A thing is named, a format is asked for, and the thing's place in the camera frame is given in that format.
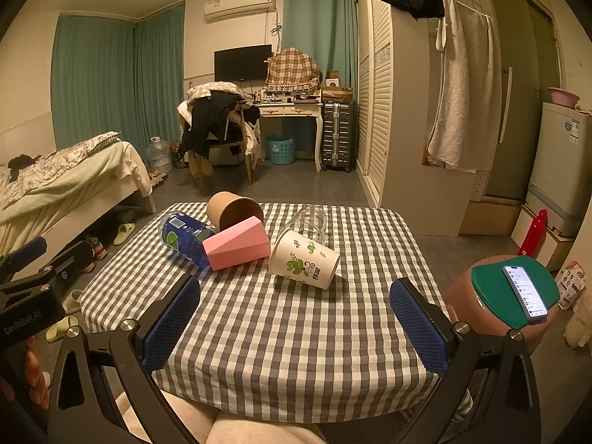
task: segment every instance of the smartphone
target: smartphone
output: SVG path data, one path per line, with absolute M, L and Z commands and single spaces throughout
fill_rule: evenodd
M 545 317 L 547 306 L 524 267 L 506 265 L 504 266 L 504 274 L 526 314 L 526 319 L 530 322 Z

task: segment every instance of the air conditioner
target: air conditioner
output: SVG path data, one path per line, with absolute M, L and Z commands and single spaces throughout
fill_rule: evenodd
M 214 0 L 203 6 L 205 19 L 217 21 L 275 11 L 275 0 Z

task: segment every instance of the mattress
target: mattress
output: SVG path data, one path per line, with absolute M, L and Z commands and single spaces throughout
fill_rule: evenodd
M 111 185 L 131 176 L 142 196 L 152 187 L 143 161 L 128 142 L 118 142 L 87 158 L 49 185 L 0 214 L 0 255 L 19 249 Z

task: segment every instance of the brown stool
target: brown stool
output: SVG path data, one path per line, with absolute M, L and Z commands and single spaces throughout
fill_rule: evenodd
M 499 320 L 481 301 L 471 279 L 473 267 L 512 259 L 515 255 L 495 255 L 475 262 L 461 275 L 455 283 L 443 292 L 443 299 L 447 308 L 454 310 L 451 317 L 466 322 L 478 334 L 504 336 L 510 327 Z M 537 324 L 522 327 L 522 332 L 528 349 L 532 353 L 541 343 L 543 335 L 557 313 L 557 304 L 548 310 L 547 317 Z

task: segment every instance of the desk drawer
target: desk drawer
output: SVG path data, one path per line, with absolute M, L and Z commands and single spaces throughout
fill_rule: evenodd
M 313 115 L 312 108 L 302 108 L 300 106 L 287 106 L 283 111 L 285 115 L 306 115 L 307 117 Z
M 283 107 L 267 107 L 267 108 L 259 108 L 261 111 L 261 115 L 265 115 L 266 117 L 282 117 L 284 108 Z

